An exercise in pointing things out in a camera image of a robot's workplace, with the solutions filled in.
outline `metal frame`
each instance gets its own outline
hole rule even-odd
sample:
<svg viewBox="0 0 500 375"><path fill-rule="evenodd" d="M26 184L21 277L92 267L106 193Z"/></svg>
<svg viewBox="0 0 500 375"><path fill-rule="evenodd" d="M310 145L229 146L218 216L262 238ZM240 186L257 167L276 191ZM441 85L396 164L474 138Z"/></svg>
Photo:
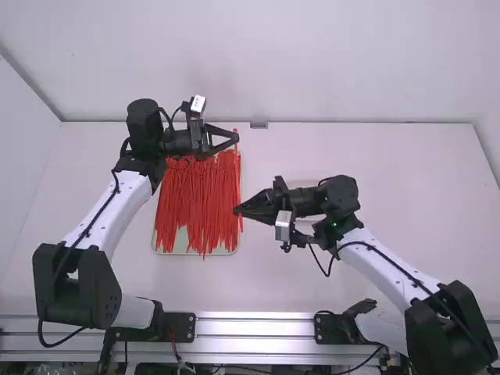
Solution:
<svg viewBox="0 0 500 375"><path fill-rule="evenodd" d="M178 344L192 363L356 365L375 345L318 345L313 337L313 313L198 312L196 339ZM0 315L0 361L97 362L104 338L101 330L86 330L64 345L44 349L38 342L36 316ZM44 325L48 341L57 341L75 327ZM500 347L500 321L488 322ZM124 343L116 344L112 361L125 361ZM392 362L400 363L392 353ZM128 343L129 363L175 363L170 343ZM368 365L378 364L378 356Z"/></svg>

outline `black bracket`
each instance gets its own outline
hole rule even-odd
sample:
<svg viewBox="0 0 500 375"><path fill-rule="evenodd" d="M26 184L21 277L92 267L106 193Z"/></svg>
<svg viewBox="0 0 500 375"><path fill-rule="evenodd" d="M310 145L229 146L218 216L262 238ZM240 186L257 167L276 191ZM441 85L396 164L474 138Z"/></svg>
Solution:
<svg viewBox="0 0 500 375"><path fill-rule="evenodd" d="M196 315L192 312L163 312L164 329L136 330L134 328L111 328L116 341L191 343L195 340Z"/></svg>
<svg viewBox="0 0 500 375"><path fill-rule="evenodd" d="M377 307L377 301L364 299L349 307L342 314L320 310L314 315L314 339L319 345L365 344L354 318Z"/></svg>

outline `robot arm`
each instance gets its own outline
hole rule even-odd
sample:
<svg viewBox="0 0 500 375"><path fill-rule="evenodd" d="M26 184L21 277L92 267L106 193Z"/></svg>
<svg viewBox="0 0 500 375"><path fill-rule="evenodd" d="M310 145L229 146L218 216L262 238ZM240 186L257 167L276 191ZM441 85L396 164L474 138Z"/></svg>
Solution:
<svg viewBox="0 0 500 375"><path fill-rule="evenodd" d="M43 340L43 321L103 330L131 328L143 330L143 338L168 339L169 322L161 303L123 293L110 263L130 221L161 183L167 156L196 155L203 160L239 141L238 134L204 123L204 108L205 98L198 95L183 102L179 109L186 114L187 129L174 130L172 120L151 99L128 106L130 137L101 198L61 242L41 244L33 255L38 335L44 346L55 345ZM165 130L160 113L169 124ZM213 135L227 140L215 145Z"/></svg>
<svg viewBox="0 0 500 375"><path fill-rule="evenodd" d="M317 187L290 190L277 176L272 188L260 191L234 213L274 226L285 252L292 245L312 244L329 251L375 284L405 319L398 329L381 320L370 322L367 318L377 311L376 302L366 300L357 304L362 306L359 311L353 306L332 320L357 326L358 331L348 336L390 345L407 354L418 373L426 375L473 374L493 363L497 349L472 291L457 280L445 285L399 258L356 218L359 208L358 187L351 177L329 177ZM319 214L325 217L312 225L313 235L295 229L297 217ZM318 314L315 320L321 320ZM316 342L322 343L317 336Z"/></svg>

